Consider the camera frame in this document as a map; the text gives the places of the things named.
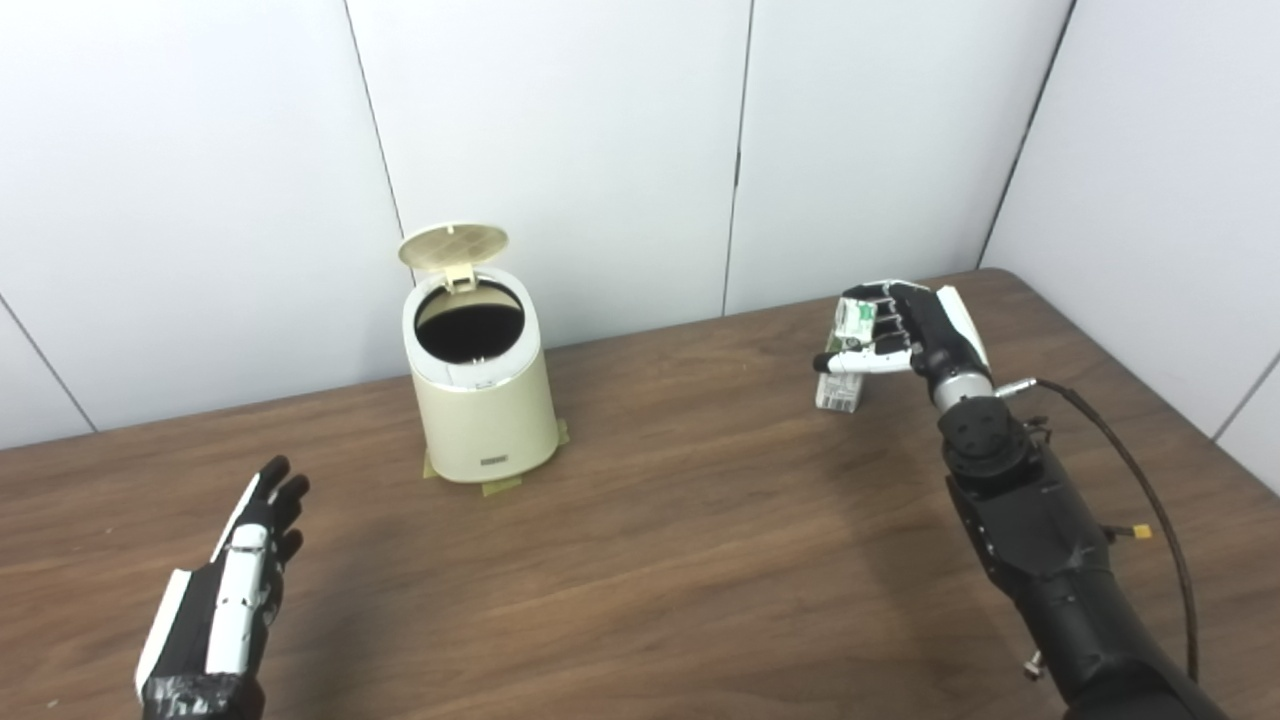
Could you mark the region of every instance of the cable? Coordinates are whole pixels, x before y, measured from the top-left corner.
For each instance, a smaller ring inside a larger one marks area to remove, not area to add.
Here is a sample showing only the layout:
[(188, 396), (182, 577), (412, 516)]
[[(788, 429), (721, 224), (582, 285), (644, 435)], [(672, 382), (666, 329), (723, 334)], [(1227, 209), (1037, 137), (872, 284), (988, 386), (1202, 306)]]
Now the cable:
[(1151, 487), (1151, 480), (1147, 479), (1147, 474), (1142, 471), (1138, 466), (1138, 461), (1133, 459), (1129, 450), (1125, 448), (1120, 438), (1111, 430), (1102, 415), (1094, 410), (1088, 402), (1080, 397), (1080, 393), (1075, 392), (1069, 387), (1062, 387), (1057, 383), (1036, 378), (1036, 384), (1051, 389), (1062, 396), (1080, 411), (1082, 415), (1088, 418), (1094, 425), (1102, 430), (1102, 434), (1111, 442), (1111, 447), (1116, 448), (1124, 464), (1129, 466), (1133, 477), (1138, 479), (1138, 484), (1142, 486), (1143, 495), (1147, 496), (1147, 501), (1151, 503), (1151, 509), (1156, 511), (1156, 519), (1160, 521), (1160, 529), (1165, 533), (1165, 539), (1169, 541), (1169, 551), (1174, 556), (1174, 566), (1178, 569), (1178, 587), (1183, 592), (1183, 614), (1187, 618), (1187, 676), (1192, 679), (1193, 683), (1199, 682), (1199, 629), (1196, 620), (1196, 594), (1192, 592), (1192, 577), (1190, 571), (1187, 569), (1187, 559), (1183, 556), (1183, 547), (1178, 542), (1178, 536), (1174, 534), (1174, 524), (1169, 520), (1169, 514), (1165, 512), (1165, 505), (1160, 501), (1160, 496), (1156, 495), (1156, 488)]

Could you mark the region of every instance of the wall seam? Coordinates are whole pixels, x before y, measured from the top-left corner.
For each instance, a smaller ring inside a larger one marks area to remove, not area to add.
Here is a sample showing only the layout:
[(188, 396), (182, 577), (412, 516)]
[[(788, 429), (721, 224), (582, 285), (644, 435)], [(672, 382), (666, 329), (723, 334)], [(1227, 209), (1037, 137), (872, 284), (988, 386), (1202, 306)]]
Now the wall seam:
[(746, 77), (751, 69), (751, 29), (755, 26), (755, 0), (746, 10), (746, 49), (742, 54), (742, 97), (737, 106), (737, 147), (733, 154), (733, 197), (728, 204), (728, 242), (724, 246), (724, 282), (721, 293), (721, 318), (728, 311), (728, 274), (733, 263), (733, 218), (737, 215), (737, 188), (742, 177), (742, 124), (746, 119)]
[(996, 222), (1000, 220), (1000, 213), (1005, 209), (1005, 199), (1009, 197), (1009, 188), (1014, 184), (1014, 174), (1018, 172), (1018, 161), (1023, 159), (1023, 150), (1027, 147), (1027, 137), (1032, 133), (1032, 126), (1036, 124), (1036, 114), (1039, 111), (1041, 100), (1044, 99), (1044, 88), (1048, 87), (1048, 78), (1053, 74), (1053, 65), (1057, 64), (1057, 55), (1062, 50), (1062, 40), (1066, 37), (1066, 28), (1071, 24), (1071, 15), (1075, 13), (1076, 0), (1071, 0), (1071, 4), (1066, 8), (1066, 17), (1062, 18), (1062, 29), (1057, 33), (1057, 42), (1053, 45), (1053, 54), (1050, 55), (1048, 67), (1044, 68), (1044, 78), (1041, 81), (1039, 92), (1036, 94), (1036, 102), (1032, 104), (1032, 113), (1027, 117), (1027, 127), (1023, 128), (1023, 137), (1018, 141), (1018, 152), (1014, 154), (1014, 161), (1009, 165), (1009, 176), (1005, 177), (1005, 187), (1000, 191), (1000, 200), (996, 201), (996, 211), (991, 217), (991, 225), (987, 227), (987, 237), (982, 240), (982, 250), (978, 251), (978, 263), (974, 265), (974, 270), (982, 268), (982, 260), (987, 256), (987, 246), (991, 245), (991, 236), (996, 233)]
[(76, 396), (72, 395), (72, 389), (67, 387), (67, 382), (63, 380), (63, 377), (58, 374), (56, 369), (54, 369), (54, 364), (49, 361), (49, 356), (45, 355), (45, 351), (41, 350), (38, 345), (36, 345), (36, 338), (31, 337), (31, 332), (27, 331), (27, 325), (22, 324), (22, 320), (18, 318), (18, 314), (13, 311), (13, 306), (10, 306), (9, 301), (5, 300), (4, 293), (0, 293), (0, 306), (3, 306), (5, 313), (8, 313), (10, 318), (13, 318), (13, 323), (18, 325), (18, 331), (22, 333), (22, 337), (27, 338), (27, 342), (31, 345), (31, 348), (36, 351), (36, 356), (40, 357), (40, 361), (45, 364), (46, 369), (49, 369), (49, 374), (51, 374), (54, 377), (54, 380), (58, 382), (58, 387), (63, 388), (63, 392), (67, 393), (67, 398), (72, 401), (72, 405), (76, 407), (76, 411), (79, 413), (81, 418), (84, 419), (84, 423), (88, 425), (90, 430), (95, 433), (99, 432), (97, 425), (95, 425), (93, 420), (90, 419), (88, 413), (84, 411), (84, 407), (79, 404), (79, 400), (77, 400)]
[[(347, 14), (347, 29), (351, 32), (351, 47), (356, 51), (356, 67), (360, 68), (360, 85), (365, 88), (365, 102), (369, 105), (369, 119), (374, 124), (374, 137), (378, 140), (378, 159), (383, 163), (383, 177), (387, 179), (387, 193), (392, 199), (392, 210), (396, 213), (396, 229), (399, 231), (401, 240), (404, 238), (404, 222), (401, 219), (399, 200), (396, 197), (396, 186), (392, 183), (392, 169), (387, 164), (387, 147), (383, 145), (383, 131), (378, 126), (378, 111), (374, 110), (374, 96), (369, 91), (369, 76), (365, 73), (365, 58), (360, 54), (360, 40), (356, 38), (356, 23), (351, 19), (351, 5), (342, 0), (342, 9)], [(417, 284), (413, 269), (408, 269), (410, 286)]]
[(1262, 384), (1267, 382), (1267, 378), (1271, 377), (1271, 373), (1276, 369), (1276, 365), (1280, 365), (1280, 351), (1277, 351), (1275, 357), (1272, 357), (1271, 361), (1267, 363), (1267, 366), (1262, 370), (1262, 374), (1258, 375), (1258, 379), (1253, 380), (1253, 384), (1249, 386), (1249, 389), (1244, 393), (1244, 397), (1240, 398), (1240, 402), (1236, 404), (1235, 409), (1231, 410), (1231, 413), (1226, 416), (1226, 420), (1222, 420), (1222, 427), (1220, 427), (1217, 432), (1213, 433), (1213, 442), (1219, 442), (1220, 439), (1222, 439), (1222, 434), (1226, 433), (1228, 428), (1231, 427), (1231, 423), (1234, 423), (1235, 418), (1240, 414), (1242, 410), (1244, 410), (1244, 406), (1248, 405), (1251, 400), (1253, 400), (1253, 396), (1257, 395), (1258, 389), (1262, 388)]

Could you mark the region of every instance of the open lid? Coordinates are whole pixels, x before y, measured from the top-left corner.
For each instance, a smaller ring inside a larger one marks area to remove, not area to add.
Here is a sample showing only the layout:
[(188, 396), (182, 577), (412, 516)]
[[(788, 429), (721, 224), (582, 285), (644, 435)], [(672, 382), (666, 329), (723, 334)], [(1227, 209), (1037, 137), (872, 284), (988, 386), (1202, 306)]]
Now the open lid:
[(449, 292), (475, 290), (472, 265), (507, 247), (507, 233), (479, 223), (443, 223), (419, 231), (401, 243), (401, 261), (417, 270), (444, 273)]

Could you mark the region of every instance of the table surface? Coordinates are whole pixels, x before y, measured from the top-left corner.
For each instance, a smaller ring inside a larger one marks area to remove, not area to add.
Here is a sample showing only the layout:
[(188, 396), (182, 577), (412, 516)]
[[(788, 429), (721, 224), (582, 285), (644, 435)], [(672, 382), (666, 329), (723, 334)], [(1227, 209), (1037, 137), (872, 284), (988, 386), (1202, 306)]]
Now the table surface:
[[(1012, 275), (947, 279), (997, 379), (1074, 386), (1129, 443), (1196, 579), (1203, 684), (1238, 719), (1280, 716), (1280, 500)], [(950, 506), (924, 383), (876, 377), (852, 415), (813, 407), (832, 309), (550, 351), (572, 442), (489, 498), (421, 479), (407, 378), (3, 452), (0, 706), (136, 717), (169, 570), (204, 561), (283, 452), (314, 489), (269, 720), (1060, 717)], [(1152, 521), (1069, 406), (1033, 391), (1014, 407), (1050, 415), (1101, 521)], [(1112, 555), (1180, 660), (1164, 542)]]

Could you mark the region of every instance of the robotic arm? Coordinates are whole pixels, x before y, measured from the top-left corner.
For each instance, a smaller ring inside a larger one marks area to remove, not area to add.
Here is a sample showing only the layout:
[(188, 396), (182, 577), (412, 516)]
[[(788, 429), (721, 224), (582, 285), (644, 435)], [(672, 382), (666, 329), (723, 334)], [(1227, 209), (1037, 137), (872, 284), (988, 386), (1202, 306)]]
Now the robotic arm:
[(828, 373), (910, 368), (942, 414), (947, 491), (978, 560), (1027, 624), (1066, 720), (1226, 720), (1160, 648), (1111, 573), (1107, 537), (1047, 442), (995, 388), (960, 296), (883, 281), (845, 292), (876, 306), (874, 340), (814, 357)]
[(134, 685), (143, 720), (260, 720), (257, 669), (280, 609), (284, 565), (302, 547), (289, 525), (310, 489), (276, 456), (241, 496), (209, 562), (174, 570), (142, 648)]

